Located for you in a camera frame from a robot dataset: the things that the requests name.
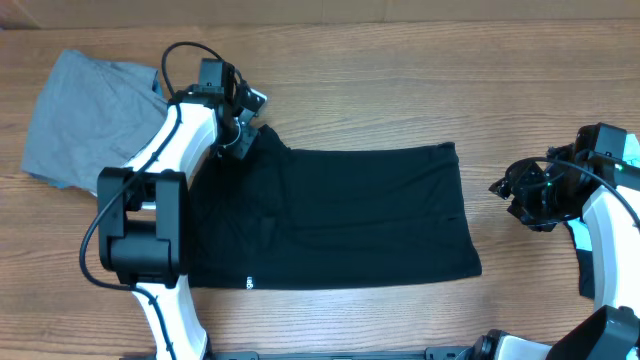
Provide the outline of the black polo shirt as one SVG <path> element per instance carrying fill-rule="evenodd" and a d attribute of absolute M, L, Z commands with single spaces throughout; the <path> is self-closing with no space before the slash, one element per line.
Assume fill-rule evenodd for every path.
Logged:
<path fill-rule="evenodd" d="M 313 151 L 263 126 L 245 158 L 209 159 L 191 196 L 194 287 L 381 287 L 482 272 L 450 142 Z"/>

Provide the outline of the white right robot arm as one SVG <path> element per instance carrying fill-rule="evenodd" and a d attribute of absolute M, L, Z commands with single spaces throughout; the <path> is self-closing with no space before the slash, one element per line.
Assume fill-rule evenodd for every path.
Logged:
<path fill-rule="evenodd" d="M 636 359 L 639 356 L 639 169 L 624 161 L 627 132 L 605 123 L 574 143 L 512 163 L 490 192 L 535 231 L 579 219 L 591 242 L 594 312 L 554 345 L 492 330 L 461 359 Z"/>

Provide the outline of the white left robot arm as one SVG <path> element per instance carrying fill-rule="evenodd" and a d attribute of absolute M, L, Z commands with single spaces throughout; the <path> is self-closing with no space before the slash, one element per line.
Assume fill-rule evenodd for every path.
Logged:
<path fill-rule="evenodd" d="M 124 166 L 99 174 L 88 233 L 98 235 L 101 264 L 116 274 L 116 288 L 143 309 L 156 359 L 212 356 L 188 280 L 195 251 L 188 182 L 206 155 L 245 157 L 257 136 L 250 122 L 266 102 L 232 64 L 203 59 L 197 83 L 171 97 L 150 142 Z"/>

